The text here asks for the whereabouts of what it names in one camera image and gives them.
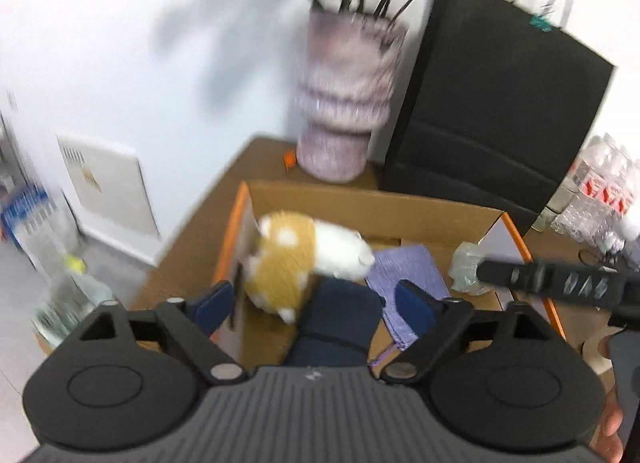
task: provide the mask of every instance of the plastic bottle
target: plastic bottle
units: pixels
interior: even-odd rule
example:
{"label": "plastic bottle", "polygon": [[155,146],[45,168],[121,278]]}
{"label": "plastic bottle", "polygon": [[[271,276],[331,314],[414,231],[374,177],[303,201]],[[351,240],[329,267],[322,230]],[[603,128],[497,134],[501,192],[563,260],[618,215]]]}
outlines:
{"label": "plastic bottle", "polygon": [[549,210],[555,212],[555,214],[560,214],[569,205],[570,201],[578,193],[578,185],[593,162],[593,156],[597,155],[598,148],[601,147],[601,143],[607,141],[607,138],[611,139],[609,135],[604,137],[593,136],[587,146],[578,152],[564,180],[562,180],[562,183],[546,204]]}
{"label": "plastic bottle", "polygon": [[629,164],[619,198],[612,202],[609,214],[597,230],[594,238],[595,245],[602,253],[609,251],[615,253],[624,247],[625,238],[622,234],[624,230],[620,230],[620,224],[638,196],[640,196],[640,160]]}
{"label": "plastic bottle", "polygon": [[579,224],[580,233],[588,244],[596,246],[602,235],[608,231],[606,227],[610,227],[614,207],[622,200],[629,169],[634,169],[634,166],[628,154],[622,149],[612,150],[602,173],[605,179],[604,186],[596,193],[589,213]]}
{"label": "plastic bottle", "polygon": [[576,193],[551,224],[553,230],[584,241],[584,230],[580,225],[594,213],[597,205],[594,198],[604,188],[607,167],[615,150],[615,142],[609,135],[595,138],[583,150],[568,174],[570,182],[566,182],[567,187],[575,186]]}

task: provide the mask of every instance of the metal rivet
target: metal rivet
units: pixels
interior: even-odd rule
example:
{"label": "metal rivet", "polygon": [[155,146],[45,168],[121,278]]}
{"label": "metal rivet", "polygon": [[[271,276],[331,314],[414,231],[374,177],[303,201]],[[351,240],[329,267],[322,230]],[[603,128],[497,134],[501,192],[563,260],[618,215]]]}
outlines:
{"label": "metal rivet", "polygon": [[218,364],[211,368],[211,376],[216,380],[236,380],[244,371],[238,364]]}
{"label": "metal rivet", "polygon": [[385,368],[386,376],[397,380],[413,378],[418,374],[418,369],[409,362],[396,362]]}

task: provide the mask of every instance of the cardboard box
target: cardboard box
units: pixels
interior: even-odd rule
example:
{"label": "cardboard box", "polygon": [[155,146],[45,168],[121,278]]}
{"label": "cardboard box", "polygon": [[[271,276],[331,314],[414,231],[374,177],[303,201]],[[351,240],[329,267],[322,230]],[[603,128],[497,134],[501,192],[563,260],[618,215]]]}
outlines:
{"label": "cardboard box", "polygon": [[[509,216],[491,208],[356,188],[284,182],[244,182],[228,219],[214,282],[236,281],[240,263],[257,239],[256,220],[278,210],[307,214],[357,230],[370,243],[422,243],[431,252],[447,286],[446,275],[455,249],[463,241],[482,244],[507,259],[530,260],[530,254]],[[460,297],[478,309],[502,309],[511,293]],[[233,318],[214,339],[247,368],[278,364],[295,336],[295,328],[241,299]],[[397,355],[381,322],[370,359],[381,357],[379,368]]]}

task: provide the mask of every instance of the stuffed animal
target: stuffed animal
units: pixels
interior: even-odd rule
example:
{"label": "stuffed animal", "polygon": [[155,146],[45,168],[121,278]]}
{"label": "stuffed animal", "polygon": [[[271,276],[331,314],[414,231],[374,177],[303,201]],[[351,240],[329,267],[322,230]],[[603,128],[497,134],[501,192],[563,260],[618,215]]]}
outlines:
{"label": "stuffed animal", "polygon": [[312,273],[363,279],[375,262],[360,234],[295,212],[276,212],[258,222],[258,252],[246,263],[244,290],[267,313],[293,324]]}

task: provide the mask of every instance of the white and purple vase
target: white and purple vase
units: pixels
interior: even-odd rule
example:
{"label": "white and purple vase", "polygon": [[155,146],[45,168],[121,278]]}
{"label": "white and purple vase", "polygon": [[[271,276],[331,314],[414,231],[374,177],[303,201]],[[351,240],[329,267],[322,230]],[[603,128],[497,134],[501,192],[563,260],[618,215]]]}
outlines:
{"label": "white and purple vase", "polygon": [[311,12],[296,94],[308,125],[296,153],[318,180],[346,183],[364,170],[371,133],[389,118],[405,34],[398,24],[363,14]]}

